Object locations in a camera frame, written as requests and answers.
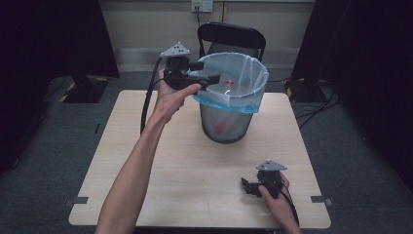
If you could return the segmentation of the dark curtain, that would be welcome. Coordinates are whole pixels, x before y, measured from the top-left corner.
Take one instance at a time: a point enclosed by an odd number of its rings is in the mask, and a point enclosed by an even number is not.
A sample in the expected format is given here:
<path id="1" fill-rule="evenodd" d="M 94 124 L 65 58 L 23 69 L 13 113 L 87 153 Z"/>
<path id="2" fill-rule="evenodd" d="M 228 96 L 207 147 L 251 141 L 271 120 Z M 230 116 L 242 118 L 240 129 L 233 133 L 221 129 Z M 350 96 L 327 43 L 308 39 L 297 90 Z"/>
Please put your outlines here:
<path id="1" fill-rule="evenodd" d="M 99 0 L 0 0 L 0 174 L 44 113 L 49 83 L 117 77 Z"/>
<path id="2" fill-rule="evenodd" d="M 315 0 L 292 77 L 333 81 L 413 192 L 413 0 Z"/>

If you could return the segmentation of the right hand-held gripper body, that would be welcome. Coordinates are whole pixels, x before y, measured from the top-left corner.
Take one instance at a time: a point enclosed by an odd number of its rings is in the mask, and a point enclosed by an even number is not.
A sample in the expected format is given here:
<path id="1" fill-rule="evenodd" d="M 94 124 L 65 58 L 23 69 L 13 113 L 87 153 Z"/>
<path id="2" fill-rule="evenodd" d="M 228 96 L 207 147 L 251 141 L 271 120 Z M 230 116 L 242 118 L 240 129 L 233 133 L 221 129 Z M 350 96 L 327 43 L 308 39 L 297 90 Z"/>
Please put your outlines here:
<path id="1" fill-rule="evenodd" d="M 256 169 L 259 183 L 267 188 L 273 198 L 277 198 L 283 187 L 281 171 L 286 170 L 286 166 L 267 160 L 258 165 Z"/>

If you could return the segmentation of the person's left hand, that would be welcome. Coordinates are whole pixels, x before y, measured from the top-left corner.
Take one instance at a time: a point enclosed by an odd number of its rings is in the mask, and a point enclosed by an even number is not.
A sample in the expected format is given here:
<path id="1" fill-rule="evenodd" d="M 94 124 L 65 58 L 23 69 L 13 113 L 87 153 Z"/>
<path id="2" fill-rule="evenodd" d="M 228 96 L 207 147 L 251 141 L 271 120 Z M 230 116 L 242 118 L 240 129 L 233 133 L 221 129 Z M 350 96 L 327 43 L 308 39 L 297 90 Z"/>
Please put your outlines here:
<path id="1" fill-rule="evenodd" d="M 154 110 L 148 120 L 148 125 L 165 125 L 172 115 L 184 105 L 187 97 L 196 93 L 200 84 L 192 84 L 183 90 L 174 90 L 164 81 L 164 70 L 158 72 L 159 87 Z"/>

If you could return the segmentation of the white wall socket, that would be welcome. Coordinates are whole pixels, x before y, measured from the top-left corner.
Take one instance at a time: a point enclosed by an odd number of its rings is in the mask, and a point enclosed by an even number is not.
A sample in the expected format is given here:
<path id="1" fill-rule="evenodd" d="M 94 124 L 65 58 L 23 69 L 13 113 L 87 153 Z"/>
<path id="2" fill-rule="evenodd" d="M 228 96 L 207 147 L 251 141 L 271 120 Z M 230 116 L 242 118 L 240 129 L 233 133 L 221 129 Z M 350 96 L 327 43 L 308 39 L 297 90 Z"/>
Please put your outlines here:
<path id="1" fill-rule="evenodd" d="M 213 1 L 191 0 L 191 11 L 194 13 L 211 13 L 213 11 Z"/>

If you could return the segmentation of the black folding chair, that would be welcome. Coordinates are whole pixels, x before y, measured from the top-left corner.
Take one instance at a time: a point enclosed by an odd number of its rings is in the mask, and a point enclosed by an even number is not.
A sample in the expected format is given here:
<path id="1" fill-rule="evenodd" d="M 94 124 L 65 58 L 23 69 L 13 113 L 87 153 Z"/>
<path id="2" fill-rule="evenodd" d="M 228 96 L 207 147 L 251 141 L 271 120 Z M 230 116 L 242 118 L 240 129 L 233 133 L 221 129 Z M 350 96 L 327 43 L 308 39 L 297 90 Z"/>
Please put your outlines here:
<path id="1" fill-rule="evenodd" d="M 262 60 L 266 39 L 258 30 L 224 22 L 207 22 L 197 30 L 199 57 L 221 52 L 237 52 Z"/>

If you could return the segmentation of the translucent blue bin liner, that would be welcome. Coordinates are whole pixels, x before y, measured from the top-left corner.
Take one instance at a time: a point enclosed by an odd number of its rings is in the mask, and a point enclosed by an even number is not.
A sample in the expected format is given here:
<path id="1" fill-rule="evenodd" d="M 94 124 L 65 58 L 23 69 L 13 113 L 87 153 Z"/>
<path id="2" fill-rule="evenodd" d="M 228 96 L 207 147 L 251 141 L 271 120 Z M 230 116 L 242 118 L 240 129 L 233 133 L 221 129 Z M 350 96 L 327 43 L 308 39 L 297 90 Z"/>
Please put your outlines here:
<path id="1" fill-rule="evenodd" d="M 200 58 L 204 69 L 191 71 L 190 75 L 208 77 L 220 75 L 220 82 L 199 91 L 194 99 L 200 104 L 220 108 L 220 94 L 216 89 L 226 80 L 234 82 L 226 105 L 230 111 L 257 113 L 265 93 L 269 73 L 257 59 L 240 53 L 215 53 Z"/>

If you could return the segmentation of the black mesh trash bin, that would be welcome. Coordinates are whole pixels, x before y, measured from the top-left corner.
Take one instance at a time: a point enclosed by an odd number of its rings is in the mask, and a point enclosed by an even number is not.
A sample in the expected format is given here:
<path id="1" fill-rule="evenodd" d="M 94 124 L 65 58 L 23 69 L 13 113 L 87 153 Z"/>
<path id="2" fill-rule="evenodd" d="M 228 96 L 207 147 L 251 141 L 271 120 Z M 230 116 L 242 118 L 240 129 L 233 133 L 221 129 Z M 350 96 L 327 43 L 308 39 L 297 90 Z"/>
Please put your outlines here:
<path id="1" fill-rule="evenodd" d="M 218 143 L 233 143 L 241 140 L 245 136 L 253 116 L 252 113 L 233 111 L 234 114 L 230 129 L 224 135 L 218 136 L 214 132 L 214 129 L 224 114 L 224 111 L 216 107 L 201 104 L 200 112 L 204 134 L 210 140 Z"/>

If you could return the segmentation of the black stand base striped tape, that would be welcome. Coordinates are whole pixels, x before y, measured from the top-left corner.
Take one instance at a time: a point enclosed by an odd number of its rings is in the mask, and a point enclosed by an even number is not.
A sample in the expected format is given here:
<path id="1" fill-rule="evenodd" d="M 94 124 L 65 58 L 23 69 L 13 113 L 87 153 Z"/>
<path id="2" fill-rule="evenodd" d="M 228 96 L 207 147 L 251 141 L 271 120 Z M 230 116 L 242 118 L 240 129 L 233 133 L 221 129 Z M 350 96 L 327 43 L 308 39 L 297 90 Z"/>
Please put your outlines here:
<path id="1" fill-rule="evenodd" d="M 60 102 L 66 103 L 99 103 L 108 84 L 107 78 L 74 75 L 73 84 L 69 86 Z"/>
<path id="2" fill-rule="evenodd" d="M 287 78 L 282 81 L 282 85 L 291 102 L 323 102 L 319 87 L 305 78 Z"/>

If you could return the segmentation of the person's right hand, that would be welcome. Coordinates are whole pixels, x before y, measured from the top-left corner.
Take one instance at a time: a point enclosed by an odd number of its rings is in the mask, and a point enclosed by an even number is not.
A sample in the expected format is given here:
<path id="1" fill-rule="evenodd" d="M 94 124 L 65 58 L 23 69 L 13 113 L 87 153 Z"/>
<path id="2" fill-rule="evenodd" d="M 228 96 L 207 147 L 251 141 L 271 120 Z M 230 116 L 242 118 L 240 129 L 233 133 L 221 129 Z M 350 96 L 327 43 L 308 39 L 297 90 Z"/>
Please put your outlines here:
<path id="1" fill-rule="evenodd" d="M 273 215 L 276 222 L 284 229 L 292 229 L 297 225 L 293 211 L 290 207 L 290 198 L 289 198 L 289 181 L 287 180 L 284 174 L 281 174 L 282 178 L 282 193 L 277 199 L 274 199 L 268 189 L 260 185 L 258 187 L 262 197 L 267 203 L 267 206 L 270 210 L 270 213 Z"/>

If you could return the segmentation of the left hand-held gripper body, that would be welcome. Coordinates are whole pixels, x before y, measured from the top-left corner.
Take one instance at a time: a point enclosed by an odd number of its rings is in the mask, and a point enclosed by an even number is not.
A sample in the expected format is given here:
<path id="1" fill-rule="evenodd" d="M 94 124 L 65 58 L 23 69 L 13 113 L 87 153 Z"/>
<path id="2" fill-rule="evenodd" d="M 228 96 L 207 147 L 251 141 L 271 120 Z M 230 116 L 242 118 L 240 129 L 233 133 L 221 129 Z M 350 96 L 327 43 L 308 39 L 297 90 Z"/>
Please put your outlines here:
<path id="1" fill-rule="evenodd" d="M 190 75 L 188 58 L 190 50 L 177 42 L 175 45 L 160 53 L 161 59 L 166 59 L 164 81 L 175 90 L 182 90 L 192 84 L 198 84 Z"/>

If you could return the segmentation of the clear plastic bottle red label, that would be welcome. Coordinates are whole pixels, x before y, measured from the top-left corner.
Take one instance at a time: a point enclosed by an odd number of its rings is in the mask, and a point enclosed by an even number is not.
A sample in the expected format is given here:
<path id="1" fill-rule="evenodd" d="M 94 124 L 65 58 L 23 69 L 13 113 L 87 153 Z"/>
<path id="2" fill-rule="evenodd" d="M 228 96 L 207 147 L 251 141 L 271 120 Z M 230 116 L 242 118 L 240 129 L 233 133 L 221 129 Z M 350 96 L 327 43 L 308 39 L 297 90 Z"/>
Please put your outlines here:
<path id="1" fill-rule="evenodd" d="M 214 132 L 218 136 L 224 135 L 230 129 L 232 117 L 234 114 L 234 112 L 230 111 L 226 105 L 226 101 L 228 100 L 228 94 L 231 92 L 231 88 L 233 87 L 233 85 L 228 86 L 225 82 L 222 83 L 216 89 L 216 92 L 220 94 L 219 106 L 224 111 L 224 114 L 221 116 L 221 119 L 219 120 L 218 124 L 215 126 L 214 129 Z"/>

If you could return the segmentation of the grey tape strip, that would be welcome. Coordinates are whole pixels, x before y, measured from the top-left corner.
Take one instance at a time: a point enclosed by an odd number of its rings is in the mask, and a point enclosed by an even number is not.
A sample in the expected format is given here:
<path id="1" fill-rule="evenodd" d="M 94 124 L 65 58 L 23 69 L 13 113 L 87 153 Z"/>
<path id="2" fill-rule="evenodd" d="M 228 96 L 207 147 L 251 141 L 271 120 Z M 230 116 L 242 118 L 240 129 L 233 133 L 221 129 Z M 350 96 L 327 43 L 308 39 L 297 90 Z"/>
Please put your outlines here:
<path id="1" fill-rule="evenodd" d="M 312 196 L 311 200 L 313 203 L 324 203 L 326 206 L 333 205 L 333 200 L 331 198 L 324 198 L 322 195 Z"/>
<path id="2" fill-rule="evenodd" d="M 66 199 L 64 202 L 65 207 L 72 208 L 76 204 L 87 204 L 88 197 L 73 197 L 70 199 Z"/>

